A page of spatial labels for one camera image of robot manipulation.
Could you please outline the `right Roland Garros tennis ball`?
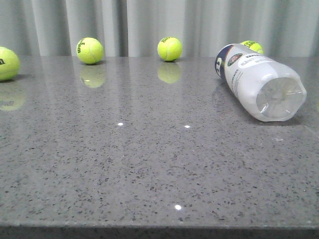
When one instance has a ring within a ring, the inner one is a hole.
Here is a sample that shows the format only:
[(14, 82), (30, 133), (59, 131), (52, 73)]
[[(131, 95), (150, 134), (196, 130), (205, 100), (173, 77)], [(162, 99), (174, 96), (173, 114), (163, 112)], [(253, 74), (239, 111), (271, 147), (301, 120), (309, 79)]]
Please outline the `right Roland Garros tennis ball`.
[(240, 44), (250, 48), (251, 50), (253, 50), (259, 54), (264, 54), (264, 49), (263, 49), (262, 45), (256, 41), (246, 40), (246, 41), (241, 42)]

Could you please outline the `clear plastic tennis ball can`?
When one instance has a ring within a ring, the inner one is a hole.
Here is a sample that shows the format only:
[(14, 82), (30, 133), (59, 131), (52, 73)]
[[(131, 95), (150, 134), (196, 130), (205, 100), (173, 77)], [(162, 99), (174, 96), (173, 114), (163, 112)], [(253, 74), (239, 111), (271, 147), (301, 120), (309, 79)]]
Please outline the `clear plastic tennis ball can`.
[(307, 97), (295, 70), (242, 44), (223, 47), (215, 71), (243, 108), (260, 121), (291, 119)]

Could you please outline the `far left tennis ball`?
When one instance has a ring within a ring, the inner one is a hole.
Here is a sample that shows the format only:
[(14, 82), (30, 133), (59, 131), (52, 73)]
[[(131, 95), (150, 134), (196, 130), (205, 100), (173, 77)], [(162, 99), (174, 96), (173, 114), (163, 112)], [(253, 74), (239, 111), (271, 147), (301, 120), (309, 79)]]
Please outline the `far left tennis ball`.
[(19, 57), (10, 49), (0, 47), (0, 80), (10, 80), (20, 69)]

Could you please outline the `grey pleated curtain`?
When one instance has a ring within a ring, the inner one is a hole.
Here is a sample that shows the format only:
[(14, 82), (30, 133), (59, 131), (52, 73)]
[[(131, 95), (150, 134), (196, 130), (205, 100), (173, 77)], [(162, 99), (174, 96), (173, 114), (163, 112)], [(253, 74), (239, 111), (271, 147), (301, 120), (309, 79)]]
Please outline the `grey pleated curtain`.
[(316, 0), (3, 0), (0, 43), (19, 55), (70, 56), (94, 37), (107, 56), (152, 56), (178, 38), (183, 56), (215, 56), (229, 43), (259, 42), (267, 55), (319, 54)]

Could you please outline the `middle tennis ball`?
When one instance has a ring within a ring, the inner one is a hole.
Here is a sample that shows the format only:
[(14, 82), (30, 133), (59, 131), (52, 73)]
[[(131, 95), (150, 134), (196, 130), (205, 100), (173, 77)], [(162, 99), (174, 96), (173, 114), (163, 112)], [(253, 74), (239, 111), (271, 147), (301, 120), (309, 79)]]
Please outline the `middle tennis ball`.
[(158, 43), (158, 55), (166, 62), (178, 59), (182, 54), (182, 43), (175, 37), (165, 37)]

